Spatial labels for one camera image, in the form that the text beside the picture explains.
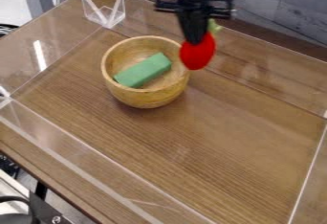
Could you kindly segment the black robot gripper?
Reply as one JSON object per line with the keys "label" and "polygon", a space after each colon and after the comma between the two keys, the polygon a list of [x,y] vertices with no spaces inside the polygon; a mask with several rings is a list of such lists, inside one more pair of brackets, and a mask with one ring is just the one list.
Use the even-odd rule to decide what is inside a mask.
{"label": "black robot gripper", "polygon": [[155,0],[158,11],[176,13],[186,40],[199,44],[208,29],[208,16],[231,19],[236,12],[234,0]]}

